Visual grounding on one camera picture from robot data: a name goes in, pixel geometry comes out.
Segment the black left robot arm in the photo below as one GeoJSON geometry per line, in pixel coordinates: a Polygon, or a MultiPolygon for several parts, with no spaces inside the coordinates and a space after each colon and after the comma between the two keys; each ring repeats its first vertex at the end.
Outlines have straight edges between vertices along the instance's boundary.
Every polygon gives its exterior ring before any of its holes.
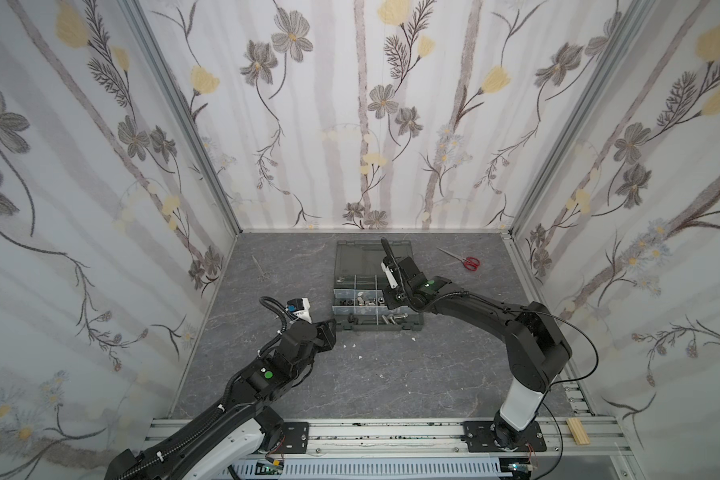
{"type": "Polygon", "coordinates": [[[318,354],[333,349],[337,322],[306,320],[269,296],[259,303],[280,321],[275,337],[184,427],[139,454],[118,454],[107,479],[211,479],[242,457],[282,444],[284,422],[271,405],[311,374],[318,354]]]}

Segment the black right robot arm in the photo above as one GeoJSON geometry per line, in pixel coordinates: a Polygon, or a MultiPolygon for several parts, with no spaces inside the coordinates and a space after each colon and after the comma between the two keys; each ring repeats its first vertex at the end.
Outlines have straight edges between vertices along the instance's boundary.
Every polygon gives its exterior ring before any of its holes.
{"type": "Polygon", "coordinates": [[[388,282],[383,297],[389,309],[404,306],[418,313],[453,317],[504,343],[513,380],[494,417],[492,441],[500,450],[519,448],[541,404],[560,382],[558,376],[573,356],[559,327],[563,320],[539,302],[506,303],[469,291],[444,277],[428,278],[412,257],[394,254],[387,239],[381,240],[381,246],[381,268],[388,282]]]}

